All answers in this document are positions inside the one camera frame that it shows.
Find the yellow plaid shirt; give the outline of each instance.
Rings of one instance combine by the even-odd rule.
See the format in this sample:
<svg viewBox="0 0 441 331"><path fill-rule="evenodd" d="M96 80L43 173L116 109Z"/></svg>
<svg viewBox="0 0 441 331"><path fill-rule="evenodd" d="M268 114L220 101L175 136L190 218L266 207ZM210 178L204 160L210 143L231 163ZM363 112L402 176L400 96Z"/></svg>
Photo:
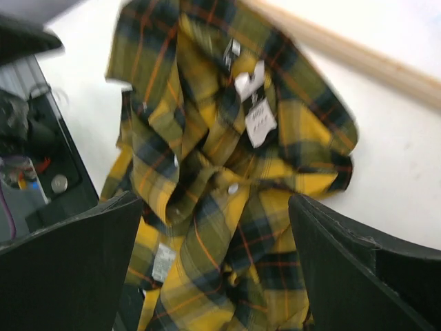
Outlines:
<svg viewBox="0 0 441 331"><path fill-rule="evenodd" d="M253 148L234 79L259 60L278 125ZM287 202L344 190L357 134L308 60L239 1L135 0L108 77L133 86L102 200L133 190L145 202L126 278L146 292L139 330L312 328ZM159 243L176 252L163 283Z"/></svg>

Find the white floor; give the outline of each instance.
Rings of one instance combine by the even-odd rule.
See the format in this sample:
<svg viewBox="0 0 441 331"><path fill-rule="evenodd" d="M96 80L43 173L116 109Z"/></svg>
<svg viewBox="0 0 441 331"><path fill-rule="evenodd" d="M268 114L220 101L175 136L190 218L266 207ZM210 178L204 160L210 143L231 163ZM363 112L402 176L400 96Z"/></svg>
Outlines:
<svg viewBox="0 0 441 331"><path fill-rule="evenodd" d="M69 102L60 99L60 108L98 191L117 155L121 86L106 83L103 75L120 4L87 0L57 17L48 27L65 52L39 57L47 80L69 97ZM347 17L351 29L357 21ZM336 14L335 20L342 25L345 16ZM360 131L351 185L326 204L379 230L441 249L441 112L305 52L353 112Z"/></svg>

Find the black object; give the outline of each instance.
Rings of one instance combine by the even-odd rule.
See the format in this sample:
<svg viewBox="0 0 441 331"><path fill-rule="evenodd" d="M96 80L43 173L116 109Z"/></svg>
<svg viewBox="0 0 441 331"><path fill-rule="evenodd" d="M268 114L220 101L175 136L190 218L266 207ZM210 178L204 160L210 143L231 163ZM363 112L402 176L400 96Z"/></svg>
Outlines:
<svg viewBox="0 0 441 331"><path fill-rule="evenodd" d="M110 331L141 210L126 192L0 246L0 330Z"/></svg>
<svg viewBox="0 0 441 331"><path fill-rule="evenodd" d="M441 252L296 195L289 216L317 331L441 330Z"/></svg>
<svg viewBox="0 0 441 331"><path fill-rule="evenodd" d="M37 24L0 14L0 66L21 57L60 48L63 44Z"/></svg>

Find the wooden stick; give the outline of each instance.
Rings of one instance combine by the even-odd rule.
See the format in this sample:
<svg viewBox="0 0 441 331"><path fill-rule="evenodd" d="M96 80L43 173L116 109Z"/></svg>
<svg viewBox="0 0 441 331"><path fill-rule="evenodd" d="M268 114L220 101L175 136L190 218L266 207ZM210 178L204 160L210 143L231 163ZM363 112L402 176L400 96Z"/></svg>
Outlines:
<svg viewBox="0 0 441 331"><path fill-rule="evenodd" d="M441 109L441 82L433 77L263 0L243 0L243 2L295 40L349 64L415 99Z"/></svg>

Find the purple cable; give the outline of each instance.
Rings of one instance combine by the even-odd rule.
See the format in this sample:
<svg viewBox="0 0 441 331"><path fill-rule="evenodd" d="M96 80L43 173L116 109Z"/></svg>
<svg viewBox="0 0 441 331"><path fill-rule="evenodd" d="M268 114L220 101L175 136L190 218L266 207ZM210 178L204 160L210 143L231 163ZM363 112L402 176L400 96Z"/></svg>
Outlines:
<svg viewBox="0 0 441 331"><path fill-rule="evenodd" d="M3 183L0 179L0 203L1 203L1 206L3 207L3 210L6 213L6 218L8 219L8 224L9 224L10 233L11 233L11 239L15 239L15 237L17 235L17 229L15 228L14 217L12 217L12 213L8 207L8 204L6 203L6 198L5 198L5 194L3 193L2 185L3 185Z"/></svg>

